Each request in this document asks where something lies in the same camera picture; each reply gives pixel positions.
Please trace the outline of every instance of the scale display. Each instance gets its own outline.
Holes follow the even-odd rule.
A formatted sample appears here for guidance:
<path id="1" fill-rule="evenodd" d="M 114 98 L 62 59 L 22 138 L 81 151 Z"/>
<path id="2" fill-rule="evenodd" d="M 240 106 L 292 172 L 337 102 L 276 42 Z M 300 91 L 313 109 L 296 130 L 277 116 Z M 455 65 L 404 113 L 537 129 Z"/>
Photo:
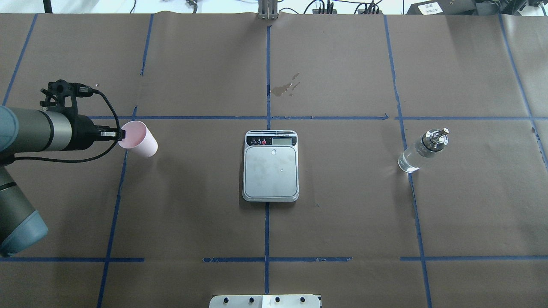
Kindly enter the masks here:
<path id="1" fill-rule="evenodd" d="M 299 151 L 292 130 L 250 130 L 244 140 L 243 198 L 293 202 L 299 198 Z"/>

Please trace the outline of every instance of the bottle cap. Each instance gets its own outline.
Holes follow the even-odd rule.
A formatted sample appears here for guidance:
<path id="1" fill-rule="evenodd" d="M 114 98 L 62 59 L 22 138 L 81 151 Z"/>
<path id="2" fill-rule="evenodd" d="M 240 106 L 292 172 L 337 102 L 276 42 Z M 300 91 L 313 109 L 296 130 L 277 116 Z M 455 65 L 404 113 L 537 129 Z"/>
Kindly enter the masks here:
<path id="1" fill-rule="evenodd" d="M 439 152 L 447 146 L 449 143 L 449 129 L 430 129 L 428 132 L 423 135 L 423 144 L 430 151 Z"/>

